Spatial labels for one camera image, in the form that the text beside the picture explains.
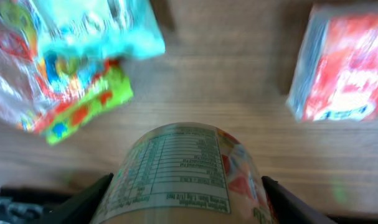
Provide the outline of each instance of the red package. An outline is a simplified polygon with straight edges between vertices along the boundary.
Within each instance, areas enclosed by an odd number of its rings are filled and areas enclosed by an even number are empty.
[[[302,121],[378,115],[378,7],[314,9],[288,106]]]

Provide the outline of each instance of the nutrition facts label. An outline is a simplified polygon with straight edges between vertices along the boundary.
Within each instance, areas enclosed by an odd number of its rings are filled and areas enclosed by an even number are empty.
[[[126,161],[97,210],[98,222],[157,207],[230,213],[215,131],[192,127],[169,130],[134,147]]]

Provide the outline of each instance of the wooden table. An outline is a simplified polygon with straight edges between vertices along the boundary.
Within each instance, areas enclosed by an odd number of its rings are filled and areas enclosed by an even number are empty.
[[[378,216],[378,120],[296,123],[285,106],[309,1],[154,0],[167,53],[124,62],[131,103],[50,147],[0,123],[0,186],[81,190],[168,123],[237,137],[261,174],[322,212]]]

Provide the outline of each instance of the teal package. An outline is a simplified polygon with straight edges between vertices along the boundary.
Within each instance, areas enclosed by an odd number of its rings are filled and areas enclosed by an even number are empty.
[[[31,0],[39,56],[145,59],[165,53],[148,0]]]

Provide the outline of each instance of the wooden surface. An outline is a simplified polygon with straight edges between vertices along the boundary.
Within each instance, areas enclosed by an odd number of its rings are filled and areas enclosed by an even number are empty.
[[[298,124],[285,106],[310,2],[153,5],[167,53],[123,63],[134,100],[54,147],[0,123],[0,186],[80,190],[116,170],[145,132],[196,121],[237,137],[261,174],[314,208],[378,216],[378,120]]]

